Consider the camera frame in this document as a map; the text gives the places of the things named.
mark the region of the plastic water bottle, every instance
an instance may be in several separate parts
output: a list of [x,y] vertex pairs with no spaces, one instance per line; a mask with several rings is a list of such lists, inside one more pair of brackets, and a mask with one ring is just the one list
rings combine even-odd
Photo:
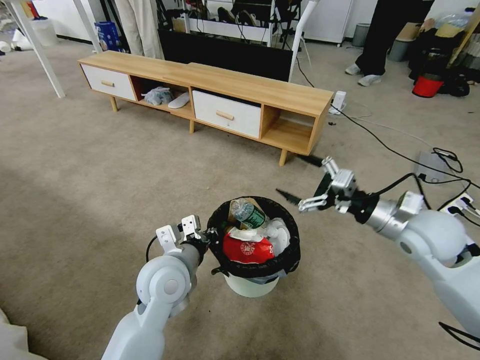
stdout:
[[269,220],[262,210],[243,197],[232,200],[230,210],[235,219],[250,229],[260,228]]

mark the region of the red bucket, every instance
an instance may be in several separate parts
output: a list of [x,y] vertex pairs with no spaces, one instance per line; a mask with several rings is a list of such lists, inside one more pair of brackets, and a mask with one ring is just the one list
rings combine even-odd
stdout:
[[441,80],[440,76],[423,74],[416,80],[415,87],[411,93],[421,98],[433,98],[443,84],[444,81]]

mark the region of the power strip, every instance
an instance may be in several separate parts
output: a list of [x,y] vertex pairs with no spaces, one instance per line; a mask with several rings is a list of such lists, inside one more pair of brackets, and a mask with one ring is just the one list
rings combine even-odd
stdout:
[[442,213],[447,213],[452,216],[456,216],[456,213],[450,213],[449,212],[449,207],[457,207],[460,210],[468,208],[468,205],[462,200],[462,198],[467,198],[470,200],[470,203],[474,202],[474,198],[468,195],[466,192],[463,192],[461,195],[458,195],[454,200],[450,201],[447,205],[442,207],[439,211]]

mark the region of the white wall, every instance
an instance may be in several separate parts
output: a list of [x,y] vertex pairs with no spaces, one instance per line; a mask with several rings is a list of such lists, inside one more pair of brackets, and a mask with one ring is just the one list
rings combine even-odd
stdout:
[[347,38],[354,37],[355,28],[358,23],[369,23],[370,20],[372,20],[375,5],[377,5],[377,0],[353,0],[350,17],[348,18],[348,23],[346,25],[345,36]]
[[[52,20],[57,35],[90,40],[72,0],[42,0],[33,1],[33,3],[41,16]],[[81,0],[81,3],[92,26],[96,21],[105,21],[102,7],[98,1],[93,2],[93,7],[89,0]]]
[[[372,20],[376,4],[377,0],[353,0],[345,33],[347,38],[354,36],[355,27],[358,23],[369,23]],[[433,18],[445,12],[461,12],[465,8],[474,8],[478,5],[479,0],[435,0],[427,17]]]

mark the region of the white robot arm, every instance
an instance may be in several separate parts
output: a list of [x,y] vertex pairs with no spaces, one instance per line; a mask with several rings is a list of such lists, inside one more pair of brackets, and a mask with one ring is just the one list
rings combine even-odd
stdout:
[[300,212],[335,206],[340,213],[353,214],[357,222],[394,241],[418,263],[433,282],[438,298],[469,334],[440,325],[457,340],[480,350],[479,344],[464,341],[452,331],[480,343],[480,248],[469,238],[462,223],[444,212],[422,209],[423,196],[411,191],[392,201],[380,199],[378,193],[358,190],[354,173],[339,169],[331,157],[301,158],[325,171],[314,197],[301,200],[277,191],[298,205]]
[[[180,242],[180,229],[183,241]],[[169,318],[185,309],[197,284],[196,271],[208,242],[195,215],[178,226],[156,230],[164,254],[147,262],[136,280],[139,301],[118,323],[102,360],[159,360],[165,347],[164,327]]]

